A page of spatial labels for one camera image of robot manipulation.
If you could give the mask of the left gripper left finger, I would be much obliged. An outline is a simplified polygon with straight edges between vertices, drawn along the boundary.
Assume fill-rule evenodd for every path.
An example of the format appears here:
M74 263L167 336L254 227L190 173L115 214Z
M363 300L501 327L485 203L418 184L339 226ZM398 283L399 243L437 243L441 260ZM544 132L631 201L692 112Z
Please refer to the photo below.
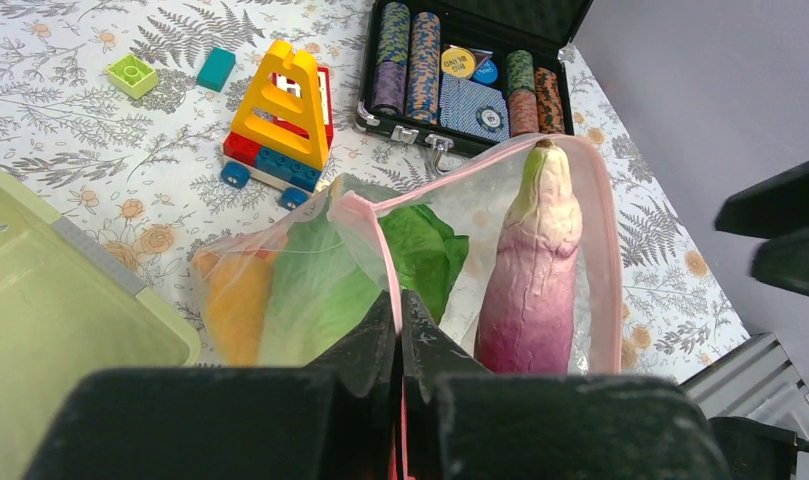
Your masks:
M392 300L300 368L118 368L70 393L29 479L393 479Z

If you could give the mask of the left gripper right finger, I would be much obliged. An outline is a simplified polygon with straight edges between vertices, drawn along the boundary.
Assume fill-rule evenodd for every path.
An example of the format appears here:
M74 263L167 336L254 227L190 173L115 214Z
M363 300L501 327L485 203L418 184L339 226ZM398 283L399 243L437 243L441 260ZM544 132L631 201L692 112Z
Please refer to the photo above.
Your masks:
M726 479L701 410L625 375L497 375L401 295L406 479Z

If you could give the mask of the clear pink dotted zip bag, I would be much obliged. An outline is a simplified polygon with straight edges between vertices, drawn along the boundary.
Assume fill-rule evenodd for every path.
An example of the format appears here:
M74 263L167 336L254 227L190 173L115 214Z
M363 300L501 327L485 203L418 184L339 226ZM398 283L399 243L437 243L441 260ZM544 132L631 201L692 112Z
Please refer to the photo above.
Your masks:
M621 265L603 157L588 141L527 134L408 193L342 174L266 230L201 247L192 282L207 332L229 366L301 367L355 328L378 295L411 290L472 353L484 294L538 142L567 156L581 213L570 276L569 372L619 373Z

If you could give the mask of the pale green toy cabbage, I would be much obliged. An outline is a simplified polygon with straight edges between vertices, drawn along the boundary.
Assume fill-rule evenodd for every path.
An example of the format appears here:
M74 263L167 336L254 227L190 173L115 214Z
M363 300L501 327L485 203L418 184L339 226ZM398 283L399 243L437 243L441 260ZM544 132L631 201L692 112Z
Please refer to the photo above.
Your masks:
M328 205L290 226L274 261L257 353L262 366L304 366L355 328L381 293L327 220Z

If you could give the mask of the yellow toy bell pepper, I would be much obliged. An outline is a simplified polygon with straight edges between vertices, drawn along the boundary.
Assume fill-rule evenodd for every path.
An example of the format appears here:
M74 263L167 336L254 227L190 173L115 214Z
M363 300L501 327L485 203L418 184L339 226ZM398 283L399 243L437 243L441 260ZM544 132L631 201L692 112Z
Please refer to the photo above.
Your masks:
M269 250L201 251L193 258L206 286L204 323L215 350L229 366L258 364L278 256Z

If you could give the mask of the purple toy eggplant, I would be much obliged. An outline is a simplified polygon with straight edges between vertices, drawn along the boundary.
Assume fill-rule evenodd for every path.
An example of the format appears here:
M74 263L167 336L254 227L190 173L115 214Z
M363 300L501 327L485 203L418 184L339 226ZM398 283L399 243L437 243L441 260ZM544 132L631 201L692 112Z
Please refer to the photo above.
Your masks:
M566 373L582 233L568 157L540 140L505 214L478 317L474 356L487 369Z

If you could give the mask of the green toy leaf vegetable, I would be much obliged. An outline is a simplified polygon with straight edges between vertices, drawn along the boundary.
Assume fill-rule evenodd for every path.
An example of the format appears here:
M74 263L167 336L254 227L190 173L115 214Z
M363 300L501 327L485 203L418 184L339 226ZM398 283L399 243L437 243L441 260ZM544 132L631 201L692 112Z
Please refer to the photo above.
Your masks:
M399 284L419 294L439 323L469 254L470 238L457 234L429 206L412 205L379 219Z

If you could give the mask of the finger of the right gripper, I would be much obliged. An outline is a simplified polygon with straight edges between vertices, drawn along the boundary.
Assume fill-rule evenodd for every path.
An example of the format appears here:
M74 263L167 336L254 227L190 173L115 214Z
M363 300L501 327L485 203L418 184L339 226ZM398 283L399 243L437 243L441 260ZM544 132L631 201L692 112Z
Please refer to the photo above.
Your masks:
M728 197L714 228L771 239L809 227L809 161Z
M761 283L809 297L809 227L761 244L750 275Z

